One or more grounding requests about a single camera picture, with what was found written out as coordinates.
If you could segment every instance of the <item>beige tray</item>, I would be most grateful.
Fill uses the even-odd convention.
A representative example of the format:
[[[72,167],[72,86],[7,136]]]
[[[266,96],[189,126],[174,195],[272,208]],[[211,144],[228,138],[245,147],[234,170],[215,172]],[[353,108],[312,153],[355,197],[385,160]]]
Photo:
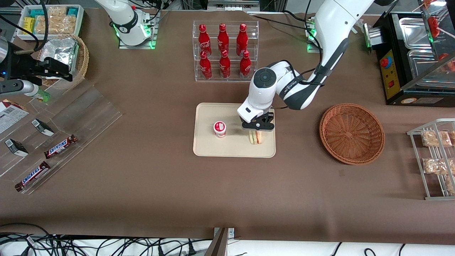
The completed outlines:
[[[195,155],[258,158],[275,155],[275,129],[262,133],[262,144],[252,145],[248,131],[242,129],[242,122],[237,114],[239,106],[240,104],[233,103],[200,103],[196,107],[193,141]],[[215,136],[213,124],[216,121],[226,124],[224,138]]]

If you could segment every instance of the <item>wicker basket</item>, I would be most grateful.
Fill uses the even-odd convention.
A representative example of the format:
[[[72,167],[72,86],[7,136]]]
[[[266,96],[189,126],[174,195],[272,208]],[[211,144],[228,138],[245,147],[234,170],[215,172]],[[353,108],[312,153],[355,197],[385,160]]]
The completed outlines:
[[[370,111],[356,104],[329,108],[322,116],[319,135],[329,153],[346,164],[369,164],[384,149],[381,123]]]
[[[88,60],[89,60],[89,55],[88,55],[88,49],[87,46],[85,46],[84,41],[82,41],[81,38],[78,36],[72,35],[72,34],[67,34],[67,35],[59,35],[57,39],[65,39],[65,38],[72,38],[77,41],[77,44],[79,45],[79,51],[77,53],[77,60],[76,60],[76,75],[73,77],[72,82],[68,82],[64,79],[44,79],[42,78],[43,85],[45,86],[51,86],[56,82],[59,82],[58,85],[55,85],[53,88],[55,89],[62,89],[62,90],[68,90],[74,88],[76,85],[80,84],[84,80],[85,74],[87,72],[88,68]],[[42,50],[39,52],[38,59],[41,57]]]

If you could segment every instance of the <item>yellow control panel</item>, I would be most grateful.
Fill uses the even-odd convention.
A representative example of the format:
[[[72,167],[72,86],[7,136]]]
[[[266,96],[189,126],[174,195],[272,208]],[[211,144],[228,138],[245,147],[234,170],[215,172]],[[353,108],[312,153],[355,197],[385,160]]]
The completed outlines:
[[[382,81],[384,82],[385,95],[387,99],[392,98],[400,92],[397,70],[395,67],[394,56],[390,50],[379,62],[381,65]]]

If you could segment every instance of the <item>stainless steel tray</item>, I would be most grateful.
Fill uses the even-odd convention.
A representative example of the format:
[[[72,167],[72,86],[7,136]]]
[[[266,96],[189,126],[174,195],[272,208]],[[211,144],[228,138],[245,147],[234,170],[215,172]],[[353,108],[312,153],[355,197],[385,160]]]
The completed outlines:
[[[402,18],[399,25],[406,48],[410,50],[431,49],[423,18]]]
[[[416,78],[419,74],[436,64],[433,52],[429,50],[411,50],[408,52],[408,60],[412,78]],[[420,86],[452,89],[455,87],[455,81],[450,81],[450,78],[451,76],[448,76],[445,72],[432,72],[417,82],[417,84]]]

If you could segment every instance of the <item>red and white cup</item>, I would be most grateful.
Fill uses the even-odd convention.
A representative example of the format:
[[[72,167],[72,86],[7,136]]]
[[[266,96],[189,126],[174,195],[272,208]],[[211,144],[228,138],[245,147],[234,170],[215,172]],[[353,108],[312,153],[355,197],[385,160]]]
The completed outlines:
[[[223,138],[226,136],[226,124],[222,121],[218,121],[213,125],[213,130],[215,131],[215,135],[218,138]]]

